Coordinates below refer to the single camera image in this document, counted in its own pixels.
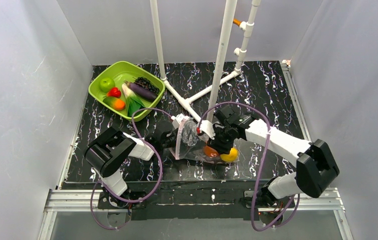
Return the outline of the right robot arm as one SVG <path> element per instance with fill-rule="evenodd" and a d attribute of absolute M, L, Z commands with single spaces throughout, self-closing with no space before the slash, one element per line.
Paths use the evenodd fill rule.
<path fill-rule="evenodd" d="M 340 171 L 328 144 L 320 139 L 314 142 L 296 138 L 275 127 L 270 127 L 260 112 L 252 110 L 237 114 L 228 103 L 215 113 L 217 122 L 202 120 L 198 135 L 208 136 L 207 145 L 220 155 L 230 153 L 235 139 L 260 144 L 289 161 L 296 171 L 277 176 L 256 193 L 256 199 L 267 205 L 288 196 L 304 193 L 318 198 Z"/>

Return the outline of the fake green apple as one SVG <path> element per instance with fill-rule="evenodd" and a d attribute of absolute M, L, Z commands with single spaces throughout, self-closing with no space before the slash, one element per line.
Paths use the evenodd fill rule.
<path fill-rule="evenodd" d="M 116 87 L 115 82 L 110 77 L 105 77 L 101 79 L 99 82 L 99 88 L 104 93 L 108 93 L 112 88 L 115 88 L 115 87 Z"/>

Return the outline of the fake bok choy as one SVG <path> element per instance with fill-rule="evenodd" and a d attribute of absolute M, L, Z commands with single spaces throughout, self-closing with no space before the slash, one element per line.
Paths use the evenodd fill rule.
<path fill-rule="evenodd" d="M 144 103 L 141 99 L 132 91 L 130 90 L 125 83 L 122 84 L 123 94 L 126 98 L 126 104 L 128 107 L 128 116 L 132 116 L 133 113 L 136 111 L 145 108 Z"/>

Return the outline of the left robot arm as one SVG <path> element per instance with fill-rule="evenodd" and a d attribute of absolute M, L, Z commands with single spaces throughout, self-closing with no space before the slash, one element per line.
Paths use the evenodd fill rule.
<path fill-rule="evenodd" d="M 105 193 L 126 203 L 138 203 L 150 198 L 161 181 L 158 180 L 153 189 L 143 197 L 123 198 L 123 194 L 128 192 L 128 185 L 120 168 L 126 159 L 157 159 L 159 175 L 162 175 L 163 152 L 172 153 L 175 159 L 188 159 L 204 146 L 205 142 L 195 132 L 192 121 L 165 123 L 146 137 L 131 136 L 113 125 L 88 144 L 84 158 L 99 175 Z"/>

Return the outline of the fake dark grapes bunch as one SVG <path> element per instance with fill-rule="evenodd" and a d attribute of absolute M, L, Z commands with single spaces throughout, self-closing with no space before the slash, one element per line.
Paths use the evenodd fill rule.
<path fill-rule="evenodd" d="M 147 78 L 145 77 L 137 77 L 135 78 L 134 83 L 146 90 L 153 92 L 154 94 L 158 94 L 160 92 L 159 88 L 154 86 Z"/>

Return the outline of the fake red tomato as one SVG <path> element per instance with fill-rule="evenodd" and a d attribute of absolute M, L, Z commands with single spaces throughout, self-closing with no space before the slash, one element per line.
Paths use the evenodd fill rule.
<path fill-rule="evenodd" d="M 120 98 L 121 94 L 121 91 L 117 87 L 113 87 L 107 92 L 106 96 Z"/>

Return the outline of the fake orange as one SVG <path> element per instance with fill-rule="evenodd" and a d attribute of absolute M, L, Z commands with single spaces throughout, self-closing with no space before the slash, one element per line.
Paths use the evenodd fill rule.
<path fill-rule="evenodd" d="M 205 156 L 208 157 L 208 158 L 211 158 L 211 159 L 218 158 L 220 156 L 220 154 L 218 153 L 217 150 L 215 150 L 215 149 L 213 149 L 213 148 L 211 148 L 207 145 L 203 148 L 203 151 L 204 151 Z"/>

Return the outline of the clear zip top bag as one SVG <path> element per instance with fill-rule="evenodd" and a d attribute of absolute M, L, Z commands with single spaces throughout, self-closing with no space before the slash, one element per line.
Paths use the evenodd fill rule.
<path fill-rule="evenodd" d="M 172 117 L 172 131 L 167 134 L 170 146 L 166 150 L 176 160 L 193 160 L 208 164 L 229 164 L 238 161 L 239 152 L 232 148 L 230 154 L 219 154 L 207 145 L 204 137 L 196 133 L 197 123 L 194 119 L 180 114 Z"/>

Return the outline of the fake mango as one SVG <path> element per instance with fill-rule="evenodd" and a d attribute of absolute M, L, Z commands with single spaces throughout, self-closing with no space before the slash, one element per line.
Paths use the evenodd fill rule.
<path fill-rule="evenodd" d="M 103 99 L 103 103 L 105 103 L 107 106 L 111 107 L 115 111 L 122 111 L 126 107 L 126 104 L 123 100 L 113 96 L 105 97 Z"/>

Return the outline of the fake purple eggplant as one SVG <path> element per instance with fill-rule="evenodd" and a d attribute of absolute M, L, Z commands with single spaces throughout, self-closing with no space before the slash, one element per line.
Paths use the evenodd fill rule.
<path fill-rule="evenodd" d="M 153 93 L 152 91 L 145 89 L 133 82 L 124 81 L 125 85 L 132 90 L 135 94 L 140 96 L 141 98 L 147 100 L 147 101 L 154 101 L 158 95 Z"/>

